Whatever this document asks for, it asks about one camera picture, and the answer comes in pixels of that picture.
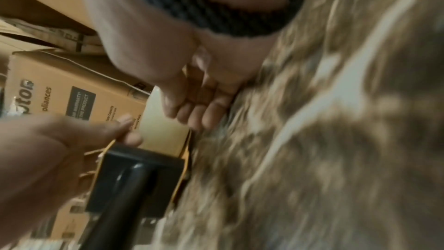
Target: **dark rectangular label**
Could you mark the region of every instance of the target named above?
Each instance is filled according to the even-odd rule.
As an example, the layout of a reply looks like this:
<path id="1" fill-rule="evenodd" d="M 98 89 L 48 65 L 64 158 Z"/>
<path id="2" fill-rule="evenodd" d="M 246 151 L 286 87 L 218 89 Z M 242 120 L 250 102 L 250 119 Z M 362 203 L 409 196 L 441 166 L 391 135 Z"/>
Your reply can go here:
<path id="1" fill-rule="evenodd" d="M 89 120 L 95 99 L 96 94 L 73 86 L 69 96 L 66 115 L 77 119 Z"/>

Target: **bracelet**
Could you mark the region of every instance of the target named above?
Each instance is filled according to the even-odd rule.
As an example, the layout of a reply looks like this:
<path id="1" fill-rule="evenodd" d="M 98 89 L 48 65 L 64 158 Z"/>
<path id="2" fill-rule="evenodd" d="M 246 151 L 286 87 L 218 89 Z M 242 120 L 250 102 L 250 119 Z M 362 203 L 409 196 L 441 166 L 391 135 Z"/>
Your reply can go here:
<path id="1" fill-rule="evenodd" d="M 283 29 L 299 12 L 304 0 L 289 0 L 288 5 L 271 12 L 232 9 L 211 0 L 145 0 L 170 16 L 195 27 L 233 37 L 266 36 Z"/>

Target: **marble surface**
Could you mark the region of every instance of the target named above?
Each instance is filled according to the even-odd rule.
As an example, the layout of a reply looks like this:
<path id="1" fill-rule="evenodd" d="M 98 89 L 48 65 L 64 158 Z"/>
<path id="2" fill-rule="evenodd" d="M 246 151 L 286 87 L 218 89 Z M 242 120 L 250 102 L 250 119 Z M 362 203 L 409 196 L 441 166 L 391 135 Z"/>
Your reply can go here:
<path id="1" fill-rule="evenodd" d="M 444 249 L 444 0 L 306 0 L 155 249 Z"/>

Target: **hand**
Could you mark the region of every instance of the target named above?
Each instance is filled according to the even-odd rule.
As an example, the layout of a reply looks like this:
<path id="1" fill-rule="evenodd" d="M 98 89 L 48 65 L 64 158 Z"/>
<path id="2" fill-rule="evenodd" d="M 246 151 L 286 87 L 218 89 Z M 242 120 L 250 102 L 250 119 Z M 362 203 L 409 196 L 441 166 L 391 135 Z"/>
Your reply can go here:
<path id="1" fill-rule="evenodd" d="M 260 69 L 276 41 L 232 38 L 169 17 L 144 0 L 85 0 L 113 63 L 160 87 L 164 112 L 192 129 L 216 127 L 242 84 Z M 270 11 L 287 0 L 213 0 Z"/>
<path id="2" fill-rule="evenodd" d="M 93 176 L 84 173 L 95 170 L 97 155 L 85 152 L 116 138 L 140 145 L 140 135 L 129 132 L 133 118 L 119 121 L 92 124 L 52 114 L 0 121 L 0 248 L 89 190 Z"/>

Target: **black pole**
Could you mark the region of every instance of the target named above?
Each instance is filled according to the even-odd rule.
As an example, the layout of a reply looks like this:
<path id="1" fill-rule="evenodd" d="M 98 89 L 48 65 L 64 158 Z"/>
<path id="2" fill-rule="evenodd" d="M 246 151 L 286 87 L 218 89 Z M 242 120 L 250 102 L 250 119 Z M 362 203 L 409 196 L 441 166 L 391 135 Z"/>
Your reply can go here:
<path id="1" fill-rule="evenodd" d="M 156 185 L 152 170 L 136 164 L 119 194 L 100 216 L 80 250 L 130 250 L 144 215 L 144 206 Z"/>

